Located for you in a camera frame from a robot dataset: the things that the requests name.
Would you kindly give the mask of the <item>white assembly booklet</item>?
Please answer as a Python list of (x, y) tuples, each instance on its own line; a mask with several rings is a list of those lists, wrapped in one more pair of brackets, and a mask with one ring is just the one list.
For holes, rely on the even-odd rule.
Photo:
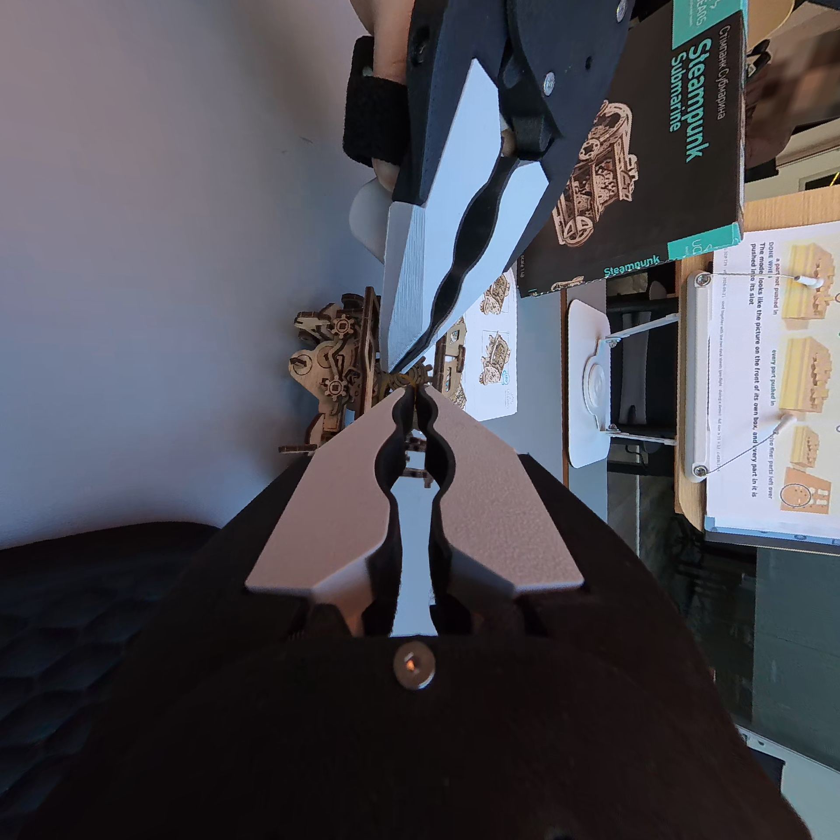
[(514, 269), (487, 288), (436, 344), (434, 385), (478, 421), (518, 410)]

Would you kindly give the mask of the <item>wooden gear model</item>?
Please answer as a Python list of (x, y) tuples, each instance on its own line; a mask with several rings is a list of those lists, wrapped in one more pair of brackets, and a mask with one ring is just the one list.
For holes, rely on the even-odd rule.
[[(318, 412), (303, 442), (279, 446), (280, 454), (312, 455), (346, 428), (349, 413), (360, 418), (385, 399), (380, 397), (381, 382), (390, 373), (380, 362), (381, 307), (381, 297), (367, 287), (363, 295), (345, 293), (341, 302), (297, 314), (294, 325), (306, 346), (290, 357), (288, 369), (296, 383), (318, 398)], [(435, 358), (436, 348), (433, 364), (422, 357), (412, 366), (431, 368), (433, 381), (427, 385), (434, 388)]]

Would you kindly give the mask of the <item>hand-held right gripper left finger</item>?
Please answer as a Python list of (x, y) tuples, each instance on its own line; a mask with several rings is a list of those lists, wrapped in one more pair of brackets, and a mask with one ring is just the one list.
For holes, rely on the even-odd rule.
[(406, 467), (411, 388), (388, 395), (311, 457), (245, 581), (249, 592), (392, 621), (403, 546), (392, 489)]

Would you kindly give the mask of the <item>instruction sheet stand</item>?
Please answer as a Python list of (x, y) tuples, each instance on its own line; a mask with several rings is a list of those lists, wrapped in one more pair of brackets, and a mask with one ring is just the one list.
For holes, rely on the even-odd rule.
[[(675, 508), (701, 531), (748, 544), (838, 552), (838, 221), (747, 233), (679, 265), (676, 313), (611, 329), (568, 309), (569, 456), (619, 441), (675, 448)], [(616, 347), (677, 329), (675, 430), (611, 418)]]

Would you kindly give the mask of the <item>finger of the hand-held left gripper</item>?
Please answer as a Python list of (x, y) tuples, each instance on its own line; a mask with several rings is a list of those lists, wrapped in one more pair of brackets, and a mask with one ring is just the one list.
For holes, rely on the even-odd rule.
[(434, 185), (411, 206), (396, 272), (396, 369), (439, 340), (522, 251), (519, 241), (549, 182), (538, 162), (498, 158), (489, 181)]
[(388, 371), (411, 364), (433, 341), (427, 332), (438, 330), (434, 300), (467, 209), (500, 155), (499, 117), (497, 86), (472, 59), (427, 200), (398, 202), (373, 179), (351, 204), (353, 236), (384, 265), (380, 353)]

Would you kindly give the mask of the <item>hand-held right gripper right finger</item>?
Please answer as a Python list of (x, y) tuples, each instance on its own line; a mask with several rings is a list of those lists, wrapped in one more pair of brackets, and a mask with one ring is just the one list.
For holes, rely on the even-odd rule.
[(488, 616), (523, 595), (582, 587), (516, 450), (430, 385), (416, 392), (416, 416), (438, 485), (428, 548), (437, 613)]

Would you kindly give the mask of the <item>black model kit box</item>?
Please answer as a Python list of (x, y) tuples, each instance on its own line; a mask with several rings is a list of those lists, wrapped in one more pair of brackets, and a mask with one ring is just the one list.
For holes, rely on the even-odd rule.
[(747, 21), (747, 2), (669, 2), (629, 30), (570, 180), (519, 258), (523, 298), (740, 242)]

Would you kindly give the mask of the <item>person's left hand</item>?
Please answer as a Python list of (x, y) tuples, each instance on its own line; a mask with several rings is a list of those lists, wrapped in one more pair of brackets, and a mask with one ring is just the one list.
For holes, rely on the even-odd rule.
[(406, 62), (414, 1), (351, 5), (367, 35), (353, 47), (343, 150), (353, 161), (370, 166), (391, 196), (411, 139)]

